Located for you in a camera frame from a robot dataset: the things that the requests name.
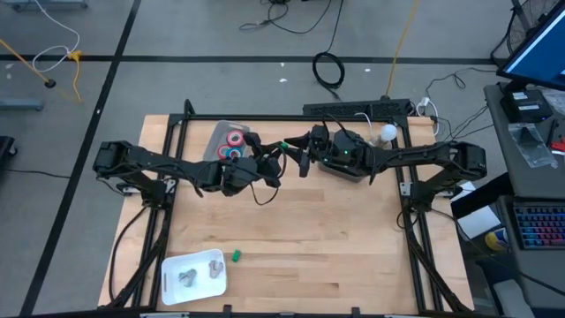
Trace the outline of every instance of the monitor screen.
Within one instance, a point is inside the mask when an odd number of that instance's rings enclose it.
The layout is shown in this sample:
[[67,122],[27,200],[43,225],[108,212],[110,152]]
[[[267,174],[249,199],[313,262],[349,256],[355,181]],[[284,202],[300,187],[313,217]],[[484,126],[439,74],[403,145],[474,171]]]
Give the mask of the monitor screen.
[[565,90],[565,2],[510,57],[499,75]]

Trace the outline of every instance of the gray floor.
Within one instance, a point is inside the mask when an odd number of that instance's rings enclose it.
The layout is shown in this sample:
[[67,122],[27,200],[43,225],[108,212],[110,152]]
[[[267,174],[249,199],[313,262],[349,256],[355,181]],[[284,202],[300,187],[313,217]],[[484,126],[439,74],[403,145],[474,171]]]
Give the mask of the gray floor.
[[[288,18],[281,24],[308,28],[325,3],[293,1]],[[80,32],[79,47],[85,54],[111,55],[131,5],[132,0],[97,0],[90,2],[87,11],[52,11],[52,15]],[[265,18],[267,6],[259,1],[143,0],[125,54],[312,56],[328,46],[337,7],[338,2],[334,2],[327,17],[310,34],[294,35],[270,26],[248,33],[238,31],[245,22]],[[392,57],[410,7],[411,0],[345,1],[332,52],[338,56]],[[486,58],[504,33],[509,8],[510,1],[421,2],[401,56]],[[27,54],[74,41],[72,34],[52,25],[39,12],[15,13],[2,5],[0,37]],[[36,97],[47,102],[43,112],[0,112],[0,133],[15,137],[19,146],[11,166],[70,175],[109,63],[81,64],[79,86],[85,100],[81,105],[45,89],[23,65],[6,69],[8,64],[12,62],[0,62],[1,96]],[[418,102],[432,78],[467,66],[400,64],[390,95]],[[345,67],[346,78],[339,89],[345,101],[378,99],[383,94],[389,64]],[[320,72],[331,78],[336,76],[334,68],[324,64]],[[63,63],[49,73],[68,92],[72,91],[73,75],[73,63]],[[465,90],[448,79],[436,83],[430,91],[440,116],[454,125],[484,106],[482,87],[499,80],[491,73],[463,72],[461,77],[467,84]],[[136,142],[146,114],[180,112],[185,98],[191,99],[198,113],[216,114],[299,114],[305,103],[333,101],[316,83],[309,64],[121,63],[36,314],[95,308],[122,199],[94,181],[90,170],[93,155],[103,140]],[[486,113],[468,131],[489,124]],[[479,144],[488,153],[489,175],[479,185],[506,170],[493,129],[465,140]],[[21,309],[66,180],[6,173],[0,187],[0,239],[4,242],[0,316],[6,316]]]

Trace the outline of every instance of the wooden tabletop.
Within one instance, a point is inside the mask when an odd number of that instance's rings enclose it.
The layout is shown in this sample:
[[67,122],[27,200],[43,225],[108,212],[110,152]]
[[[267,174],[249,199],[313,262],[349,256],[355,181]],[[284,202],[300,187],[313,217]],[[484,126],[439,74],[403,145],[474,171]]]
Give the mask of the wooden tabletop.
[[[146,116],[139,145],[161,153],[167,119],[168,116]],[[413,145],[435,142],[428,118],[411,117],[409,123]],[[215,124],[189,122],[183,159],[202,160]],[[316,123],[240,124],[249,125],[263,143],[270,143],[303,135]],[[369,139],[367,123],[344,124]],[[328,125],[331,131],[339,129],[337,125]],[[373,129],[378,132],[380,124],[374,123]],[[173,155],[176,144],[171,149]],[[420,166],[418,175],[426,180],[439,170],[436,166]],[[172,307],[159,299],[158,309],[220,312],[224,304],[231,304],[234,312],[337,314],[360,307],[363,314],[417,313],[408,247],[404,232],[396,226],[401,210],[396,182],[392,169],[377,175],[369,186],[368,179],[351,183],[321,172],[315,165],[307,178],[299,178],[298,166],[290,162],[277,197],[263,207],[255,204],[249,187],[231,198],[205,193],[201,199],[190,184],[181,182],[167,257],[212,248],[222,250],[228,289],[220,297]],[[264,182],[256,183],[255,190],[259,201],[267,200],[274,192]],[[436,199],[433,206],[451,213],[447,200]],[[139,210],[139,196],[124,200],[117,234]],[[148,213],[124,235],[116,257],[114,293],[119,292],[139,265],[147,219]],[[460,300],[472,307],[453,221],[433,213],[427,215],[427,220],[436,268]],[[237,263],[230,260],[236,249],[242,252]],[[432,308],[427,275],[422,275],[422,279],[426,304]],[[146,286],[152,280],[153,275],[148,274]],[[146,291],[142,302],[145,304],[148,287]],[[99,304],[108,302],[107,273]]]

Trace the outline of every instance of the white plate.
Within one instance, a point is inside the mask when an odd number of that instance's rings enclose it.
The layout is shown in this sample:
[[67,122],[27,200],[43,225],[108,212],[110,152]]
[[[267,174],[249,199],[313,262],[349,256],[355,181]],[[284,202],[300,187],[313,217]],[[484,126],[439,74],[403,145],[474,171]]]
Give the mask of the white plate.
[[[208,264],[211,261],[223,263],[223,271],[215,279],[210,278]],[[186,287],[183,282],[178,280],[178,275],[191,269],[196,270],[196,277],[192,281],[192,286]],[[223,259],[223,253],[219,249],[169,257],[162,262],[161,298],[162,302],[167,306],[220,296],[226,292],[227,287],[226,263]]]

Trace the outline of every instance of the electronic device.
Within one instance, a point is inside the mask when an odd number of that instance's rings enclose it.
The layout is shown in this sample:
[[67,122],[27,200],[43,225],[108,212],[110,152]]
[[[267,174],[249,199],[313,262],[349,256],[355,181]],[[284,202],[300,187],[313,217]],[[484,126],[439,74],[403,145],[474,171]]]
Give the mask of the electronic device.
[[382,99],[379,101],[306,104],[302,108],[302,112],[310,116],[322,116],[324,114],[354,116],[356,113],[362,112],[367,114],[369,118],[378,119],[406,116],[410,108],[411,102],[409,99]]
[[565,248],[565,202],[514,201],[516,237],[523,249]]
[[535,84],[565,90],[565,2],[557,4],[497,72],[512,80],[503,87],[501,101],[510,122],[536,123],[553,115],[538,90],[526,90]]
[[[128,186],[138,189],[144,206],[163,208],[172,205],[170,194],[179,179],[190,182],[200,197],[201,190],[222,192],[225,196],[236,195],[252,182],[262,179],[267,186],[278,189],[287,156],[298,164],[301,178],[307,177],[310,163],[324,162],[329,168],[343,174],[369,177],[369,184],[387,168],[438,164],[444,168],[438,174],[427,181],[408,183],[402,190],[403,197],[410,200],[411,209],[420,212],[431,209],[435,194],[452,189],[460,181],[478,180],[486,175],[486,154],[479,146],[451,141],[386,150],[370,146],[358,134],[346,130],[335,121],[342,130],[335,132],[333,140],[329,138],[330,131],[324,121],[324,125],[315,125],[303,136],[268,145],[261,145],[257,133],[247,132],[244,140],[252,149],[251,156],[209,162],[190,163],[133,146],[127,141],[103,142],[94,160],[93,170],[98,178],[121,178]],[[279,165],[281,155],[284,156],[283,168]],[[143,173],[144,170],[171,176],[173,186],[169,182],[171,178],[151,179]],[[159,253],[157,247],[163,240],[160,235],[132,279],[106,307],[122,307],[127,303],[137,283]],[[409,249],[422,263],[452,310],[470,313],[471,310],[459,301],[426,257],[413,229],[408,229],[407,241]]]

